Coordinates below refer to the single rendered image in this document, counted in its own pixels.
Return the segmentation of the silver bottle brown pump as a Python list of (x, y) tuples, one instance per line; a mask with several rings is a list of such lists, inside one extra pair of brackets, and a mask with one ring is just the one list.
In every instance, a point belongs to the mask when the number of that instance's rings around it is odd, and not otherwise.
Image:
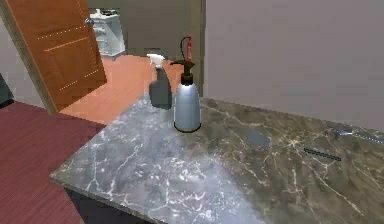
[(178, 85), (174, 106), (174, 127), (183, 133), (192, 133), (201, 127), (200, 97), (194, 84), (191, 68), (194, 63), (187, 60), (173, 61), (184, 68)]

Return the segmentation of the grey spray bottle white nozzle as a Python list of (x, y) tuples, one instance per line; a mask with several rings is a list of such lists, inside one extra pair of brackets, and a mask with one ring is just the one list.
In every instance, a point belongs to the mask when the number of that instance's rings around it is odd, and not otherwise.
[(156, 79), (149, 84), (149, 96), (153, 107), (169, 110), (172, 107), (172, 91), (167, 73), (163, 68), (164, 56), (148, 54), (150, 64), (155, 65)]

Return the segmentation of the red fire extinguisher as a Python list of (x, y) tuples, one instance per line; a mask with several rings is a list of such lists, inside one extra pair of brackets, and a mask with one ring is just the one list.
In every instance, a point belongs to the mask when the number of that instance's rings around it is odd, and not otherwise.
[(182, 38), (180, 41), (180, 50), (184, 60), (192, 60), (192, 39), (190, 36), (185, 36)]

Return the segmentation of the grey marble counter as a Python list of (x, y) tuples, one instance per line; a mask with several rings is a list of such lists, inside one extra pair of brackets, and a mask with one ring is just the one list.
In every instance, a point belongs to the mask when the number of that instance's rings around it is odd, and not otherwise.
[[(78, 208), (95, 201), (86, 224), (384, 224), (384, 139), (370, 130), (219, 100), (201, 103), (202, 125), (175, 129), (173, 114), (147, 96), (51, 173)], [(340, 161), (248, 137), (314, 149)]]

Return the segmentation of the grey metal spatula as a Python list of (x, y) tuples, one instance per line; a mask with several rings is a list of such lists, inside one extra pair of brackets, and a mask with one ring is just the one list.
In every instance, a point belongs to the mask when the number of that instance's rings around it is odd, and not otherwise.
[(274, 143), (269, 137), (267, 137), (265, 135), (262, 135), (262, 134), (260, 134), (258, 132), (251, 132), (249, 134), (248, 139), (252, 143), (257, 144), (257, 145), (259, 145), (260, 147), (262, 147), (264, 149), (269, 149), (269, 148), (271, 148), (273, 146), (279, 146), (279, 147), (283, 147), (283, 148), (287, 148), (287, 149), (303, 151), (303, 152), (306, 152), (308, 154), (317, 155), (317, 156), (321, 156), (321, 157), (324, 157), (324, 158), (329, 158), (329, 159), (332, 159), (332, 160), (335, 160), (335, 161), (340, 161), (341, 160), (341, 158), (338, 157), (338, 156), (334, 156), (334, 155), (330, 155), (330, 154), (327, 154), (327, 153), (323, 153), (323, 152), (320, 152), (320, 151), (317, 151), (317, 150), (314, 150), (314, 149), (303, 148), (303, 147), (296, 147), (296, 146), (288, 146), (288, 145)]

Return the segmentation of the brown wooden room door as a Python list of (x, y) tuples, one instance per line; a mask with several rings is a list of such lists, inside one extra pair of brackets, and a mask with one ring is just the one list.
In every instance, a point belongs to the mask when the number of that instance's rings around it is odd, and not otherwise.
[(0, 16), (48, 113), (107, 82), (86, 0), (0, 0)]

